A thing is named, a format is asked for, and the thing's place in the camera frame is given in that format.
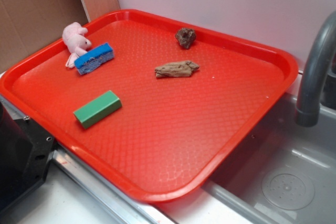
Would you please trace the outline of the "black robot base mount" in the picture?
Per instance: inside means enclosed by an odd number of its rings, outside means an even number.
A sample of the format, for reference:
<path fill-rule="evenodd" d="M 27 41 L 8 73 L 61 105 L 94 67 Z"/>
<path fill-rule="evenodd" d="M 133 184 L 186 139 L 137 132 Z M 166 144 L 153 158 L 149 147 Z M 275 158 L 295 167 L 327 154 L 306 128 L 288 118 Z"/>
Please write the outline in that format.
<path fill-rule="evenodd" d="M 33 119 L 13 119 L 1 105 L 1 215 L 45 181 L 54 136 Z"/>

